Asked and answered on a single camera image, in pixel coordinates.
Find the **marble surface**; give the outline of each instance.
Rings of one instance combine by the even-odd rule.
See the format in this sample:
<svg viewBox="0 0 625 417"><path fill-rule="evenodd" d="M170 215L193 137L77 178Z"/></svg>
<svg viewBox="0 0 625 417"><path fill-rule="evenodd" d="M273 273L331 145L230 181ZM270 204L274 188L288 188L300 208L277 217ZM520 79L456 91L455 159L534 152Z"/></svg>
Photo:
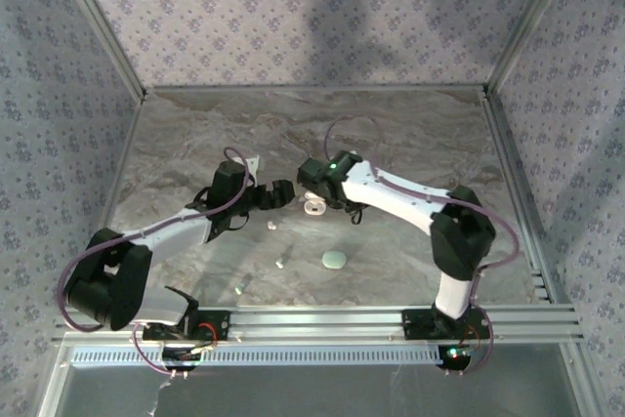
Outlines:
<svg viewBox="0 0 625 417"><path fill-rule="evenodd" d="M210 185L222 148L260 154L261 183L295 180L311 155L322 157L322 137L336 117L367 113L385 131L380 166L426 186L473 188L485 206L510 221L514 211L477 94L436 92L183 92L148 94L116 207L114 229L134 229L173 215ZM365 157L375 132L365 120L336 128L331 151ZM303 210L303 189L281 210L253 212L248 225L192 247L154 267L150 285L172 285L202 306L429 305L438 290L430 239L374 208L362 224L344 212L321 217ZM268 222L277 225L268 229ZM485 262L502 259L511 241L500 233ZM346 253L338 271L325 268L325 251ZM275 261L286 259L280 270ZM241 281L247 287L235 293ZM484 304L533 301L523 256L486 276Z"/></svg>

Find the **enclosure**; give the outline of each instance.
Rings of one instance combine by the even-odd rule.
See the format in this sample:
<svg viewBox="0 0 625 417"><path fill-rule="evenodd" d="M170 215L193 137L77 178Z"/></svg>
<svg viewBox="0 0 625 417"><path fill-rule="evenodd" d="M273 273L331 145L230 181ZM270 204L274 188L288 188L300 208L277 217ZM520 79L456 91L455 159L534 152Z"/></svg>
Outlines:
<svg viewBox="0 0 625 417"><path fill-rule="evenodd" d="M477 396L485 415L553 415L556 401L569 406L562 415L625 415L625 0L2 4L3 413L170 415L184 395L187 412L239 415L252 411L234 398L244 376L258 386L259 415L298 405L310 415L446 415ZM201 396L201 375L163 387L128 330L67 332L57 280L97 229L174 215L210 186L225 146L261 157L259 183L295 182L309 156L323 158L329 125L355 114L364 117L333 129L331 153L353 151L426 187L469 187L519 235L519 258L480 284L496 339L479 374L446 382L432 345L402 343L401 311L429 308L438 290L428 235L374 207L357 226L343 211L307 215L300 185L283 209L250 213L241 230L153 268L148 284L231 312L216 353L362 355L316 366L232 358ZM485 263L512 249L496 229ZM326 268L326 251L346 254L345 266ZM368 400L345 385L356 377ZM302 394L312 383L318 396ZM338 405L342 386L349 398ZM437 393L457 398L426 398ZM105 396L117 398L96 404Z"/></svg>

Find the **patterned wallpaper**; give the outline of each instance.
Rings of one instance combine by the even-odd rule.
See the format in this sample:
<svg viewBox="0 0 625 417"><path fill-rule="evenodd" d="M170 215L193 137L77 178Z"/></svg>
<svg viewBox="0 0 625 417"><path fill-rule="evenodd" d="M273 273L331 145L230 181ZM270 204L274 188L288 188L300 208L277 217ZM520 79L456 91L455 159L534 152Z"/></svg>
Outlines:
<svg viewBox="0 0 625 417"><path fill-rule="evenodd" d="M554 0L501 99L554 276L625 415L625 0Z"/></svg>
<svg viewBox="0 0 625 417"><path fill-rule="evenodd" d="M145 86L483 83L526 0L98 0Z"/></svg>
<svg viewBox="0 0 625 417"><path fill-rule="evenodd" d="M0 415L25 415L61 268L99 221L134 108L74 0L0 0Z"/></svg>

